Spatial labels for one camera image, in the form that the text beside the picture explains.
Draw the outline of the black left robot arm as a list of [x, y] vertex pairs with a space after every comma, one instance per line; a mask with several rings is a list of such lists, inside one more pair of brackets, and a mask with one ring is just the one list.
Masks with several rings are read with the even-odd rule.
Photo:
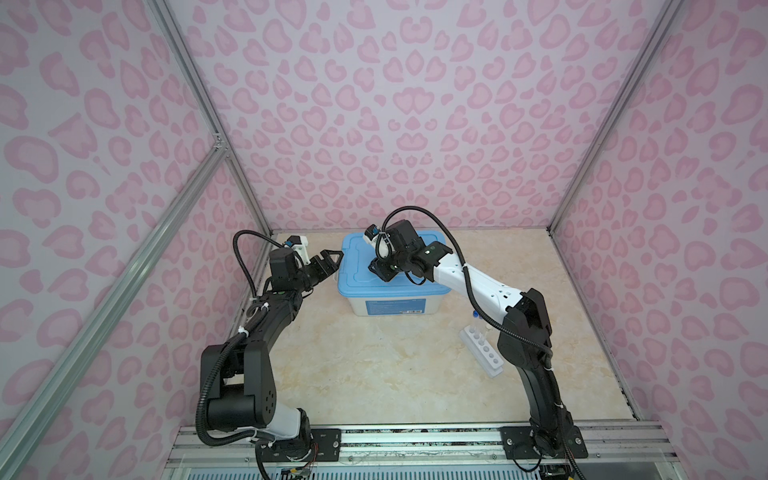
[[307, 263], [288, 247], [270, 253], [269, 287], [256, 297], [245, 324], [202, 353], [195, 429], [203, 444], [218, 447], [248, 439], [309, 448], [308, 416], [279, 403], [270, 352], [298, 316], [304, 298], [339, 270], [342, 259], [339, 250], [323, 250]]

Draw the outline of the blue plastic bin lid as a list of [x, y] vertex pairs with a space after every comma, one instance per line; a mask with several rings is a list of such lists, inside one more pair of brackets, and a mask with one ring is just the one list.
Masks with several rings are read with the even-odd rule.
[[374, 248], [364, 239], [363, 233], [347, 235], [342, 242], [341, 268], [338, 273], [338, 291], [348, 299], [395, 298], [446, 295], [448, 287], [427, 281], [423, 285], [410, 282], [403, 273], [384, 282], [369, 270], [376, 259]]

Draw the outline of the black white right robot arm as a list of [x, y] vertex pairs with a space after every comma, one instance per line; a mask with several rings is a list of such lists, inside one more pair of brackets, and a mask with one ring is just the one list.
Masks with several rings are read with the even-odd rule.
[[528, 447], [570, 463], [585, 458], [583, 437], [552, 365], [552, 326], [543, 294], [507, 286], [471, 266], [447, 227], [438, 227], [447, 243], [427, 242], [408, 220], [369, 226], [364, 233], [374, 249], [369, 270], [385, 282], [403, 274], [465, 295], [480, 319], [499, 332], [497, 350], [521, 379], [529, 404]]

